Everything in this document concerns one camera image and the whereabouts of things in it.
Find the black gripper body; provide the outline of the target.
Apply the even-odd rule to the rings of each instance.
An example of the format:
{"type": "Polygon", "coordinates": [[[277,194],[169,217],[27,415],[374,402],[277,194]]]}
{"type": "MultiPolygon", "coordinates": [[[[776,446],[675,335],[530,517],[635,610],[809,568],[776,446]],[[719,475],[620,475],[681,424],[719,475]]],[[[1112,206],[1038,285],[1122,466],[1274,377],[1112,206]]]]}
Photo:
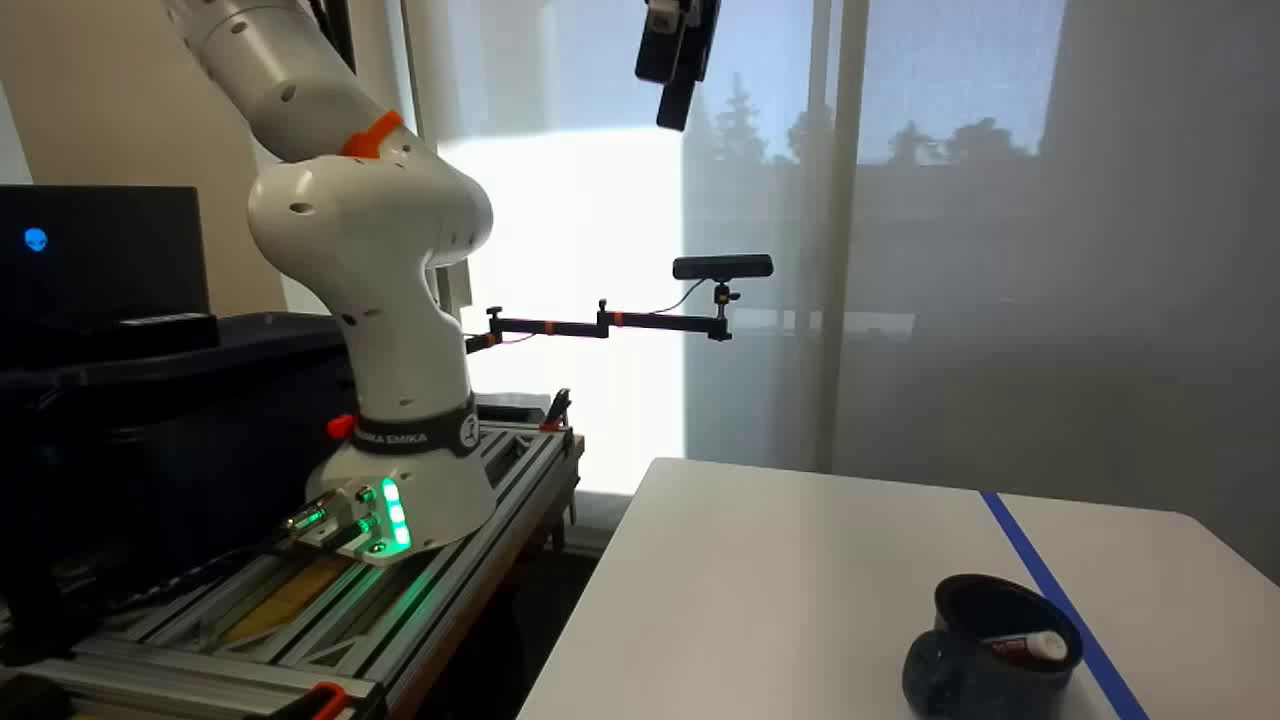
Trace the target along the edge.
{"type": "Polygon", "coordinates": [[[662,86],[656,124],[681,133],[709,70],[719,0],[645,0],[635,75],[662,86]]]}

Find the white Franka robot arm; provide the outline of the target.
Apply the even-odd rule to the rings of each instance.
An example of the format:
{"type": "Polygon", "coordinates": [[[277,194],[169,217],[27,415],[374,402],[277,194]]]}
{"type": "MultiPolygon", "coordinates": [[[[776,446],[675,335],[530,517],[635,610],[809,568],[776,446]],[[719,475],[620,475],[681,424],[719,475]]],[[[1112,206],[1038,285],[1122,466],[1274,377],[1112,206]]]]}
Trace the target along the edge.
{"type": "Polygon", "coordinates": [[[342,319],[357,415],[291,535],[397,565],[498,509],[459,325],[437,276],[492,230],[490,190],[378,101],[300,0],[166,0],[183,49],[271,165],[247,226],[270,264],[342,319]]]}

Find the aluminium extrusion robot base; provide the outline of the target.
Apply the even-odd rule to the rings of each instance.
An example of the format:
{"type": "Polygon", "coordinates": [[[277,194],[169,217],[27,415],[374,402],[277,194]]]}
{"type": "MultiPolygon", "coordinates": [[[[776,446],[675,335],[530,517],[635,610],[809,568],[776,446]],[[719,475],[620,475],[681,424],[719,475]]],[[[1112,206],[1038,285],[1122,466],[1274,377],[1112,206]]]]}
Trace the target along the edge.
{"type": "Polygon", "coordinates": [[[526,550],[562,545],[585,437],[569,394],[482,402],[492,518],[450,548],[357,565],[257,550],[3,670],[3,720],[408,720],[526,550]]]}

